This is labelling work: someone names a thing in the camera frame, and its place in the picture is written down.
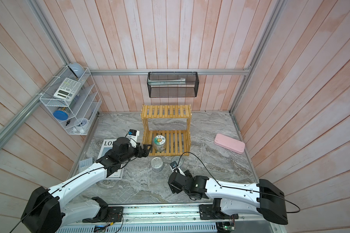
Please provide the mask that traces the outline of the bamboo two-tier shelf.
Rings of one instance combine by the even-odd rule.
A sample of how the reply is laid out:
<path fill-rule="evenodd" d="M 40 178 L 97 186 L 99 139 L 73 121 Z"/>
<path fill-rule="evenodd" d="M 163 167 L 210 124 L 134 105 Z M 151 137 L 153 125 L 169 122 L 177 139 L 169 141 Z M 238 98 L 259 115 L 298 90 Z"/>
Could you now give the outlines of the bamboo two-tier shelf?
<path fill-rule="evenodd" d="M 144 105 L 142 107 L 141 119 L 143 122 L 143 143 L 154 145 L 154 138 L 163 136 L 165 138 L 164 151 L 155 148 L 149 153 L 150 156 L 180 156 L 191 148 L 191 120 L 192 110 L 190 105 Z M 186 120 L 184 130 L 176 129 L 174 126 L 161 126 L 158 130 L 151 130 L 150 120 Z"/>

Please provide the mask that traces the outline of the sunflower lid seed jar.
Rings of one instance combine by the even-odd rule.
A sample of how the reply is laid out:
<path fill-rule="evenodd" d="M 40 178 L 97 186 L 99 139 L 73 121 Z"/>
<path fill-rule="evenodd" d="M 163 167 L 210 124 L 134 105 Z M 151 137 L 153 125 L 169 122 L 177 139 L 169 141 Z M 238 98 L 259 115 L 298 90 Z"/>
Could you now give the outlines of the sunflower lid seed jar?
<path fill-rule="evenodd" d="M 163 152 L 166 150 L 166 138 L 162 135 L 155 136 L 153 138 L 153 146 L 155 151 Z"/>

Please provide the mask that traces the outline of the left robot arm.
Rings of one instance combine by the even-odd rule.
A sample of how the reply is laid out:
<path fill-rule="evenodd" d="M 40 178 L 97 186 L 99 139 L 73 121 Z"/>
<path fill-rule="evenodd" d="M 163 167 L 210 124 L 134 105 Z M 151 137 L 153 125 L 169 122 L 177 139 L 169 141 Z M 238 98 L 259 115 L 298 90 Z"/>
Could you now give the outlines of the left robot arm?
<path fill-rule="evenodd" d="M 112 148 L 85 171 L 48 189 L 35 189 L 20 222 L 32 233 L 55 233 L 59 228 L 81 220 L 87 222 L 110 221 L 108 204 L 99 197 L 68 205 L 68 203 L 93 184 L 104 180 L 128 164 L 132 158 L 148 157 L 151 144 L 135 142 L 127 137 L 117 138 Z"/>

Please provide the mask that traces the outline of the white label tin can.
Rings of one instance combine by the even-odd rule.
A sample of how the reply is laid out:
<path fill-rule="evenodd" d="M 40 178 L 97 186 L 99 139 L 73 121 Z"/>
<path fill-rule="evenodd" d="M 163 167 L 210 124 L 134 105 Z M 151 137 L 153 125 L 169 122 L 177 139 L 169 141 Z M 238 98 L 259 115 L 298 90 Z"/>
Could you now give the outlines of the white label tin can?
<path fill-rule="evenodd" d="M 154 172 L 161 172 L 163 170 L 163 160 L 160 157 L 153 158 L 150 165 Z"/>

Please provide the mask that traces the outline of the purple label tin can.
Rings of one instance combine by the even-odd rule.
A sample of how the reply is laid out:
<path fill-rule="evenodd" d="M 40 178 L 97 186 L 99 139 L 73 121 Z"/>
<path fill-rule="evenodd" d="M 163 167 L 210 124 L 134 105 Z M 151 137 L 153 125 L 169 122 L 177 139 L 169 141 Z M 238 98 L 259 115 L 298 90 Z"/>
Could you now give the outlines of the purple label tin can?
<path fill-rule="evenodd" d="M 176 162 L 176 164 L 181 167 L 183 165 L 183 157 L 180 157 L 180 156 L 173 156 L 172 157 L 172 160 L 171 160 L 171 164 Z"/>

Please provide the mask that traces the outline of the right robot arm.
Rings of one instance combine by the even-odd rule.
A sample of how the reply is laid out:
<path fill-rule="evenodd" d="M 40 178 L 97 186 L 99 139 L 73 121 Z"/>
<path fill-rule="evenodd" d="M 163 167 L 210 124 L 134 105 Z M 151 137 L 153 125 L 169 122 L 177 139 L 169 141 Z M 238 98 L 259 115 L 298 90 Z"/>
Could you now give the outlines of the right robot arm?
<path fill-rule="evenodd" d="M 191 199 L 213 199 L 215 211 L 260 215 L 269 222 L 287 225 L 285 195 L 273 183 L 260 179 L 258 183 L 230 183 L 206 176 L 190 177 L 173 172 L 168 180 L 173 193 L 186 193 Z"/>

